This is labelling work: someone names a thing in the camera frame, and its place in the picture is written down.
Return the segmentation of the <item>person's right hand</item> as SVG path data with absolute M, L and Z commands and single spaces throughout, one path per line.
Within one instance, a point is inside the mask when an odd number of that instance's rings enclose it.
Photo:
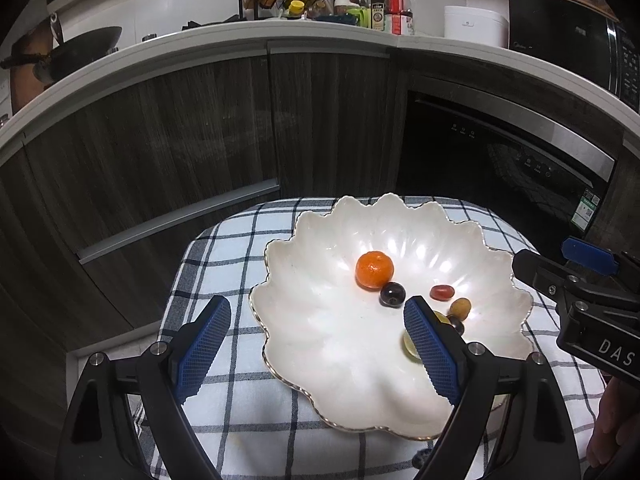
M 639 390 L 608 381 L 586 449 L 584 479 L 639 478 Z

